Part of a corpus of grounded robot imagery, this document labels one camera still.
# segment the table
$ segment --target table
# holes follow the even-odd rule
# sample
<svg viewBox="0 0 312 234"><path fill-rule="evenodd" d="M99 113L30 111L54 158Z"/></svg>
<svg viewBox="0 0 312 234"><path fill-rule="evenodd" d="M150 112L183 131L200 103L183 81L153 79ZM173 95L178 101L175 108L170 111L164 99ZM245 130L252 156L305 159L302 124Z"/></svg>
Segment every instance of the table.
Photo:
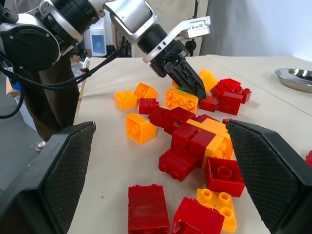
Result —
<svg viewBox="0 0 312 234"><path fill-rule="evenodd" d="M241 59L241 64L237 62L236 68L243 68L250 59L253 58ZM312 95L282 86L277 82L277 77L273 78L274 69L266 71L266 66L274 67L272 61L278 62L280 59L283 58L269 59L267 64L263 60L263 70L258 69L253 73L247 68L243 73L243 70L232 72L231 67L222 63L222 58L218 58L218 61L206 56L189 58L189 63L197 72L204 68L217 79L231 77L253 92L251 100L241 106L236 117L202 110L198 110L197 114L206 113L218 120L238 119L275 130L304 157L311 150L311 128L308 123L312 117L308 109L303 109L302 103L312 103ZM287 59L289 64L286 67L291 65L291 61L296 65L300 63L292 57ZM101 58L92 58L91 68L101 61ZM266 80L267 85L261 84L261 79ZM75 124L92 120L96 122L97 131L93 138L84 189L69 234L127 233L129 186L164 186L170 221L184 196L195 198L197 188L205 187L204 173L200 169L195 169L183 182L159 171L158 158L170 148L171 143L171 136L163 130L159 129L157 137L144 145L138 145L126 136L125 116L138 110L120 111L114 104L113 94L117 90L134 90L139 81L154 86L159 92L158 101L164 106L165 91L172 88L172 81L170 78L159 78L140 58L118 58L87 79L84 85ZM293 100L287 99L291 99L291 103L283 99L288 94L293 96ZM234 198L234 209L237 234L269 234L246 189L241 198Z"/></svg>

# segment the red lego brick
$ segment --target red lego brick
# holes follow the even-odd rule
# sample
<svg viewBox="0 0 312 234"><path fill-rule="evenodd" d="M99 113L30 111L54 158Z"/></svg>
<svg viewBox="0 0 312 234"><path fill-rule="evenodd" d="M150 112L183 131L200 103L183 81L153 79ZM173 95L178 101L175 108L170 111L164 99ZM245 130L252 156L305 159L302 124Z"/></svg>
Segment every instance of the red lego brick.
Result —
<svg viewBox="0 0 312 234"><path fill-rule="evenodd" d="M221 98L219 111L237 116L243 96L225 92Z"/></svg>
<svg viewBox="0 0 312 234"><path fill-rule="evenodd" d="M188 123L183 123L181 127L172 133L171 149L177 151L187 151L190 140L198 133L198 128Z"/></svg>
<svg viewBox="0 0 312 234"><path fill-rule="evenodd" d="M211 116L209 115L206 115L206 114L203 114L201 116L197 116L194 120L198 123L202 123L203 121L205 121L206 119L212 119L212 120L215 120L217 121L215 118L212 118Z"/></svg>
<svg viewBox="0 0 312 234"><path fill-rule="evenodd" d="M245 188L239 166L235 160L209 157L205 168L207 189L226 192L240 197Z"/></svg>
<svg viewBox="0 0 312 234"><path fill-rule="evenodd" d="M159 158L158 168L182 182L196 167L196 162L197 158L187 152L170 149Z"/></svg>
<svg viewBox="0 0 312 234"><path fill-rule="evenodd" d="M206 148L214 137L215 134L201 130L190 140L188 152L197 158L197 167L202 167Z"/></svg>
<svg viewBox="0 0 312 234"><path fill-rule="evenodd" d="M250 96L252 95L252 92L250 89L242 89L241 87L235 88L234 93L242 95L242 103L245 104L247 101L249 101Z"/></svg>
<svg viewBox="0 0 312 234"><path fill-rule="evenodd" d="M202 99L199 104L201 110L215 112L218 110L218 100L212 96L207 96L205 99Z"/></svg>
<svg viewBox="0 0 312 234"><path fill-rule="evenodd" d="M224 216L185 197L175 213L172 234L220 234Z"/></svg>
<svg viewBox="0 0 312 234"><path fill-rule="evenodd" d="M210 90L213 97L215 97L218 100L221 100L223 94L225 92L233 94L234 91L231 89L227 83L225 82L219 82L212 90Z"/></svg>
<svg viewBox="0 0 312 234"><path fill-rule="evenodd" d="M128 189L128 234L167 234L169 219L162 186Z"/></svg>
<svg viewBox="0 0 312 234"><path fill-rule="evenodd" d="M233 119L231 119L231 118L225 118L225 119L222 121L222 123L226 124L226 123L229 122L230 120L233 120Z"/></svg>
<svg viewBox="0 0 312 234"><path fill-rule="evenodd" d="M165 132L172 134L178 127L189 119L196 118L196 115L181 107L170 110L165 117Z"/></svg>
<svg viewBox="0 0 312 234"><path fill-rule="evenodd" d="M231 78L227 78L227 79L221 79L220 83L226 83L231 89L235 89L240 87L240 82L231 79Z"/></svg>
<svg viewBox="0 0 312 234"><path fill-rule="evenodd" d="M156 98L140 98L138 113L140 115L149 115L159 107Z"/></svg>
<svg viewBox="0 0 312 234"><path fill-rule="evenodd" d="M154 110L151 114L148 115L148 119L150 120L151 124L164 128L165 117L166 117L166 114L168 113L169 113L168 109L159 107L156 110Z"/></svg>
<svg viewBox="0 0 312 234"><path fill-rule="evenodd" d="M306 163L309 164L312 167L312 150L306 156Z"/></svg>

